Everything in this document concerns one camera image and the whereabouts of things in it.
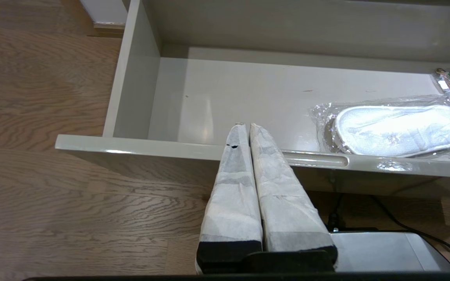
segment wooden floor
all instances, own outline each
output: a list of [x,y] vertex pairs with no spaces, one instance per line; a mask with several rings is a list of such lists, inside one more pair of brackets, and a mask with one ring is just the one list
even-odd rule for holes
[[[194,274],[211,186],[129,178],[54,150],[59,133],[101,135],[120,43],[84,36],[58,0],[0,0],[1,281]],[[325,219],[336,195],[309,195]],[[450,242],[449,199],[382,201]],[[398,229],[367,196],[345,196],[341,214]]]

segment black cable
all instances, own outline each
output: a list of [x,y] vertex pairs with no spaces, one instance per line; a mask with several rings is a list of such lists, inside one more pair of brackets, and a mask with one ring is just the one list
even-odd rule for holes
[[374,196],[374,195],[369,195],[369,196],[371,197],[371,199],[373,199],[373,200],[376,202],[376,204],[378,204],[378,206],[380,206],[380,208],[383,210],[383,212],[386,213],[386,215],[387,215],[393,222],[395,222],[398,226],[400,226],[400,227],[402,227],[402,228],[405,228],[405,229],[407,229],[408,231],[411,231],[412,233],[416,233],[416,234],[421,235],[421,236],[424,236],[424,237],[426,237],[426,238],[430,238],[431,240],[434,240],[434,241],[436,241],[436,242],[439,242],[440,244],[442,244],[442,245],[444,245],[444,246],[446,246],[446,247],[448,247],[448,248],[450,249],[450,244],[447,243],[447,242],[445,242],[444,240],[439,239],[439,238],[437,238],[437,237],[434,237],[434,236],[432,236],[432,235],[429,235],[429,234],[427,234],[427,233],[424,233],[424,232],[422,232],[422,231],[416,230],[416,229],[411,228],[411,227],[409,227],[409,226],[406,226],[405,224],[402,224],[401,222],[399,222],[399,221],[391,214],[391,212],[383,205],[383,203],[381,203],[381,201],[380,201],[378,198],[376,198],[376,196]]
[[333,213],[338,213],[339,205],[341,204],[341,199],[343,198],[344,193],[340,194],[338,197],[338,200],[336,201],[336,205],[334,206],[334,210],[332,210]]

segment white drawer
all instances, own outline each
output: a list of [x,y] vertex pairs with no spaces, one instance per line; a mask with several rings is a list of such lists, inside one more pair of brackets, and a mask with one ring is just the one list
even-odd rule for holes
[[103,136],[55,147],[123,174],[143,162],[199,177],[232,125],[254,122],[291,165],[450,177],[449,159],[320,153],[308,116],[319,103],[436,94],[436,68],[450,69],[448,5],[132,0]]

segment white cabinet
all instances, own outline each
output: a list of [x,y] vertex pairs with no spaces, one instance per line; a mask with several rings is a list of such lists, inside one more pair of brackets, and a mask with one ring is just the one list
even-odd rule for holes
[[132,0],[104,135],[55,147],[199,177],[234,123],[257,123],[292,165],[450,177],[448,158],[319,152],[314,105],[439,93],[429,74],[450,70],[450,4],[391,2]]

